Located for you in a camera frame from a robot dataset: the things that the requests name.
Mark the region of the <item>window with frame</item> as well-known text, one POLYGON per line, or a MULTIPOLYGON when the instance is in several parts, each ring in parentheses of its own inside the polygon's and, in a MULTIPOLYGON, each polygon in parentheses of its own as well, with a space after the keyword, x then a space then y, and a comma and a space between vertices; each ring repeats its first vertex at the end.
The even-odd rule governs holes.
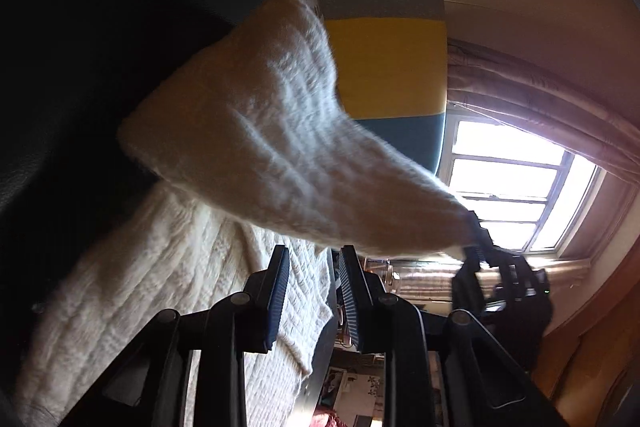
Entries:
POLYGON ((540 135, 450 104, 438 176, 494 243, 559 257, 586 219, 604 173, 540 135))

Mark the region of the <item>cream knitted sweater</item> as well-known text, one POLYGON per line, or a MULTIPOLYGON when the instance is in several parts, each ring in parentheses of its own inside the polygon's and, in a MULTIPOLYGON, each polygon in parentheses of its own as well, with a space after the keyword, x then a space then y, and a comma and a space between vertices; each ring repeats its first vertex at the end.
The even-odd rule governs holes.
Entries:
POLYGON ((330 310, 326 253, 421 256, 471 244, 445 184, 352 120, 321 20, 267 0, 164 81, 119 132, 158 176, 134 215, 58 286, 18 377, 27 426, 56 426, 161 309, 205 309, 291 251, 271 355, 245 362, 247 421, 281 426, 330 310))

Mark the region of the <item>brown curtain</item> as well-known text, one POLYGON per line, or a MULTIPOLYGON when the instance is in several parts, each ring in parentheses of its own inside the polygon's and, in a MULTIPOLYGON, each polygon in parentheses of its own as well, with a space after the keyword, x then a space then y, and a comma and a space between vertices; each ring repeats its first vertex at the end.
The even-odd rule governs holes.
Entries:
POLYGON ((547 69, 450 39, 448 100, 538 134, 618 179, 639 184, 639 128, 547 69))

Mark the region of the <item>grey yellow blue chair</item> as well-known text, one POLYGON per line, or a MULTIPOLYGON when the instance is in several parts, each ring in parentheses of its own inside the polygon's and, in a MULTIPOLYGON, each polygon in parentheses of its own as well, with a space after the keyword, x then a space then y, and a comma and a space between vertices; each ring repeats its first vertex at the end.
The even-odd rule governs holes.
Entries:
POLYGON ((320 0, 346 113, 428 171, 447 104, 444 0, 320 0))

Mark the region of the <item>black leather sofa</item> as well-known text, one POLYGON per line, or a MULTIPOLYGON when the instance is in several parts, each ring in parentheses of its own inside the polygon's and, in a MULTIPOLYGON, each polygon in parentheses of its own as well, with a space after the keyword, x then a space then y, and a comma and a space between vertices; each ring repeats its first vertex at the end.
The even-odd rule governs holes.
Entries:
POLYGON ((157 184, 125 121, 265 1, 1 0, 4 397, 58 286, 157 184))

